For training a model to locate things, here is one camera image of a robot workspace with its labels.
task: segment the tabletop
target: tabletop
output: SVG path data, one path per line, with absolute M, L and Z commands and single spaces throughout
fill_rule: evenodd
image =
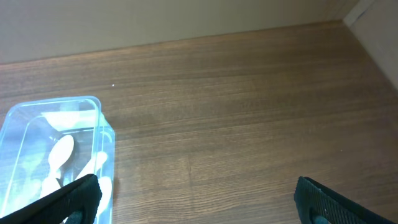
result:
M 398 98 L 342 22 L 0 65 L 16 103 L 94 95 L 113 223 L 300 223 L 299 176 L 398 222 Z

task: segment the white spoon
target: white spoon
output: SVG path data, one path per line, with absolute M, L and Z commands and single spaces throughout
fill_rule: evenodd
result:
M 105 152 L 97 153 L 96 158 L 92 157 L 90 161 L 88 161 L 86 166 L 84 166 L 84 168 L 80 171 L 79 175 L 77 175 L 75 180 L 82 178 L 87 174 L 92 174 L 93 172 L 94 174 L 97 173 L 97 171 L 102 167 L 102 165 L 105 163 L 107 159 L 108 155 Z
M 99 201 L 97 214 L 98 217 L 108 207 L 112 195 L 112 180 L 109 177 L 101 177 L 98 179 L 99 187 L 102 191 L 102 197 Z
M 45 197 L 61 188 L 57 181 L 60 177 L 59 168 L 69 159 L 74 146 L 73 137 L 67 135 L 55 143 L 49 155 L 50 173 L 43 180 L 40 198 Z

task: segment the brown wooden surface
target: brown wooden surface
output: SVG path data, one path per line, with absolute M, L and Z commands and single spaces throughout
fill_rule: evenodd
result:
M 340 22 L 0 65 L 1 121 L 75 95 L 116 131 L 114 223 L 299 223 L 300 175 L 398 222 L 398 98 Z

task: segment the clear plastic bin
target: clear plastic bin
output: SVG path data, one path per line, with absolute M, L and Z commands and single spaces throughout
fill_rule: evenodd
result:
M 108 158 L 97 170 L 113 183 L 114 131 L 94 96 L 56 98 L 15 105 L 8 112 L 0 132 L 0 217 L 39 199 L 49 176 L 49 154 L 63 136 L 71 135 L 74 147 L 69 159 L 57 171 L 64 186 L 74 181 L 90 159 L 103 151 Z M 111 223 L 112 197 L 96 223 Z

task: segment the wooden table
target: wooden table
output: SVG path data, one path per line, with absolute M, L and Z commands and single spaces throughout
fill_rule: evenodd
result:
M 299 223 L 309 176 L 398 222 L 398 98 L 341 22 L 0 65 L 16 103 L 95 95 L 114 223 Z

